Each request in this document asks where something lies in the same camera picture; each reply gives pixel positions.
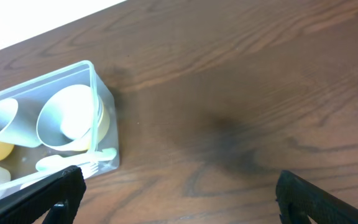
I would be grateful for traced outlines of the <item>white plastic fork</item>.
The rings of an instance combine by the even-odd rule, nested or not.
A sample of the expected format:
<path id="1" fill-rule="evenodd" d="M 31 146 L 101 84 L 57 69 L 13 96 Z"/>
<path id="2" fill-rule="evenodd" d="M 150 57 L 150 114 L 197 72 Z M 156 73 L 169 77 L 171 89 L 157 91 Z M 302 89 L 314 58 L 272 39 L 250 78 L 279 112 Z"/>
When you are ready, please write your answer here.
<path id="1" fill-rule="evenodd" d="M 92 175 L 96 174 L 99 170 L 98 165 L 96 163 L 90 163 L 90 162 L 80 165 L 79 168 L 81 169 L 84 179 L 91 177 Z M 22 184 L 20 189 L 22 190 L 22 189 L 40 181 L 40 180 L 42 180 L 42 178 L 34 180 L 32 182 L 28 182 L 26 184 Z"/>

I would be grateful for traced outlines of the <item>clear plastic storage container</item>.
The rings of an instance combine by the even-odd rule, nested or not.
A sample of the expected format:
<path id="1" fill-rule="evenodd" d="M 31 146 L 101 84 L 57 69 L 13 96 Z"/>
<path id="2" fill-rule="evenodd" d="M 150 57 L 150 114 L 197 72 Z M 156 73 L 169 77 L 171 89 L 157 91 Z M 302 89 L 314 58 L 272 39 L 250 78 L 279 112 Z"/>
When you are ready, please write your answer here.
<path id="1" fill-rule="evenodd" d="M 119 167 L 114 97 L 83 60 L 0 91 L 0 200 L 58 170 Z"/>

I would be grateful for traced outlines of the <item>mint green plastic spoon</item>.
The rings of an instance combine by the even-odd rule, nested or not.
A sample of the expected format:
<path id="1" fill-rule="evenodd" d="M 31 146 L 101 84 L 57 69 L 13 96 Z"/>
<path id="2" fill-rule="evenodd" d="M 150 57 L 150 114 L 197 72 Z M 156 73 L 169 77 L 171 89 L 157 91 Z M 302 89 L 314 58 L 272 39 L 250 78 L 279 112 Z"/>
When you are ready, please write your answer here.
<path id="1" fill-rule="evenodd" d="M 102 149 L 101 151 L 86 152 L 68 157 L 52 155 L 39 160 L 35 165 L 35 169 L 37 171 L 46 171 L 61 167 L 76 166 L 87 162 L 110 161 L 116 156 L 117 150 L 113 147 Z"/>

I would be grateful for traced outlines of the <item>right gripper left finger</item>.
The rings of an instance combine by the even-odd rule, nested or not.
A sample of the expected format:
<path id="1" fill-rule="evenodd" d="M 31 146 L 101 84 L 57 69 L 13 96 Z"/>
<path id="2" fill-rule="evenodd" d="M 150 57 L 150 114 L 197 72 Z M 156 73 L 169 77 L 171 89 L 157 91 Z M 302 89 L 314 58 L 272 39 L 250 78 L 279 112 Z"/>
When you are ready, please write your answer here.
<path id="1" fill-rule="evenodd" d="M 73 223 L 85 191 L 82 170 L 69 166 L 0 199 L 0 223 Z"/>

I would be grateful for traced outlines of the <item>grey plastic bowl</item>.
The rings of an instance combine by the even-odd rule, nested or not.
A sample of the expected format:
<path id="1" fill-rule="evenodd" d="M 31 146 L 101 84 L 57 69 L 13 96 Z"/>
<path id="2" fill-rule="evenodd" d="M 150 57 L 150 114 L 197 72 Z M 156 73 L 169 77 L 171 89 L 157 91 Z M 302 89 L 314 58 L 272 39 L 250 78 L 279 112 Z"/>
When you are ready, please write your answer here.
<path id="1" fill-rule="evenodd" d="M 77 84 L 54 94 L 41 109 L 37 135 L 57 151 L 70 151 L 72 141 L 82 136 L 98 118 L 99 98 L 90 86 Z"/>

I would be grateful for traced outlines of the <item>yellow plastic bowl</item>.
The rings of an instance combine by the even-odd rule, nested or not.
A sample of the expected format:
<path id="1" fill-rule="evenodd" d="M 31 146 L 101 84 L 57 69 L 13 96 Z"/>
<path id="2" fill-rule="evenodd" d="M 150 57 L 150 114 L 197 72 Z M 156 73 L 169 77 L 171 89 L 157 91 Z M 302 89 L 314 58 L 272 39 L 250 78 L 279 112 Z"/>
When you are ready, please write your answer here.
<path id="1" fill-rule="evenodd" d="M 70 146 L 71 151 L 87 151 L 94 149 L 93 143 L 100 143 L 108 132 L 110 125 L 110 116 L 104 103 L 99 101 L 98 122 L 96 125 L 96 140 L 93 140 L 92 127 L 90 127 L 82 136 L 73 140 Z"/>

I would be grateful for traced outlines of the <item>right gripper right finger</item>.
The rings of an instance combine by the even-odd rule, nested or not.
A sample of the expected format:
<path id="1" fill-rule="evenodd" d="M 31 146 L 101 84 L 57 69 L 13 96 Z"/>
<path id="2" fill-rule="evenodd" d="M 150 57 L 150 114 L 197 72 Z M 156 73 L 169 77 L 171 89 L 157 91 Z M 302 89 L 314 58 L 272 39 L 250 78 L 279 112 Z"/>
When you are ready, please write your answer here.
<path id="1" fill-rule="evenodd" d="M 358 209 L 283 170 L 275 189 L 282 224 L 358 224 Z"/>

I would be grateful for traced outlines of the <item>grey plastic cup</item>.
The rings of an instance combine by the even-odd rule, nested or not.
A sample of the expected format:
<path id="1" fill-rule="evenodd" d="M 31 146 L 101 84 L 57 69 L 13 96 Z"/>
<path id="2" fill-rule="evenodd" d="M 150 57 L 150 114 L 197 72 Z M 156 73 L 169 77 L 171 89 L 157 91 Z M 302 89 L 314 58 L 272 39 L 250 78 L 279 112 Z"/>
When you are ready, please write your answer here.
<path id="1" fill-rule="evenodd" d="M 38 116 L 14 98 L 0 101 L 0 142 L 24 147 L 38 147 Z"/>

